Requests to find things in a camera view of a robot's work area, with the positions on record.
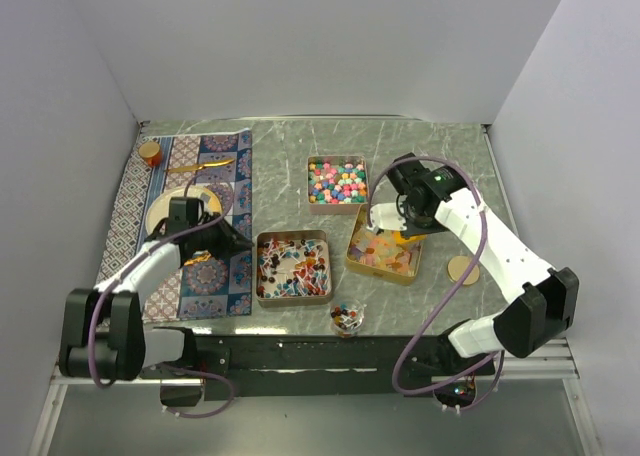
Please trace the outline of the yellow plastic scoop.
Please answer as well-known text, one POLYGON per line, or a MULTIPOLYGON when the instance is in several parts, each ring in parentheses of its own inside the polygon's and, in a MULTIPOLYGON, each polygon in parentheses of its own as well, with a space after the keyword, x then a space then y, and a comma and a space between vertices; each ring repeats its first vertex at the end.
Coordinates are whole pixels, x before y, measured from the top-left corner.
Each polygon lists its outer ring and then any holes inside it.
POLYGON ((392 231, 391 234, 398 246, 410 245, 421 240, 420 236, 405 236, 401 231, 392 231))

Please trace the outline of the gold tin of lollipops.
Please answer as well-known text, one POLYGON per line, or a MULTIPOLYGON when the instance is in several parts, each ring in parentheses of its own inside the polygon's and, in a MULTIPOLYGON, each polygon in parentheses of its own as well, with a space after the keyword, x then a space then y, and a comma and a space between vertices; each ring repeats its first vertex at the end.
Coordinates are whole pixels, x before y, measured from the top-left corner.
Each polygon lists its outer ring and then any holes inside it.
POLYGON ((328 238, 322 230, 262 232, 254 294, 263 308, 318 306, 333 297, 328 238))

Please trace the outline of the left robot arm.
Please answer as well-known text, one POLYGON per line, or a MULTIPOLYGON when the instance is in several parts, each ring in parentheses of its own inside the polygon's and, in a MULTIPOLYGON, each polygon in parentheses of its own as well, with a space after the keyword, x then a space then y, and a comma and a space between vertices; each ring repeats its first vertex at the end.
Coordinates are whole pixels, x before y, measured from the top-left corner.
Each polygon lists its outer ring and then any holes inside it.
POLYGON ((145 329, 146 299, 195 254, 228 259, 252 248, 220 213, 195 197, 173 197, 167 215, 141 249, 116 274, 66 298, 58 367, 62 375, 92 378, 99 387, 136 379, 142 369, 161 364, 174 376, 198 368, 199 353, 190 330, 145 329))

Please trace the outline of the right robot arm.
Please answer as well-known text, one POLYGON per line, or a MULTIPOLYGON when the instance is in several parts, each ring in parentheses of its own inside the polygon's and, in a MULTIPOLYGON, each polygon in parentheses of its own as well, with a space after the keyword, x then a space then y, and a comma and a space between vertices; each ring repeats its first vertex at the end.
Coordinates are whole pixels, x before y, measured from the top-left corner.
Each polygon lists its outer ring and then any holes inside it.
POLYGON ((505 301, 497 313, 462 322, 446 333, 440 367, 460 374, 473 357, 506 351, 525 358, 561 335, 574 322, 578 276, 554 268, 531 251, 486 205, 469 177, 452 163, 424 167, 408 153, 385 172, 398 194, 394 203, 372 207, 379 228, 405 237, 449 232, 474 254, 493 278, 505 301))

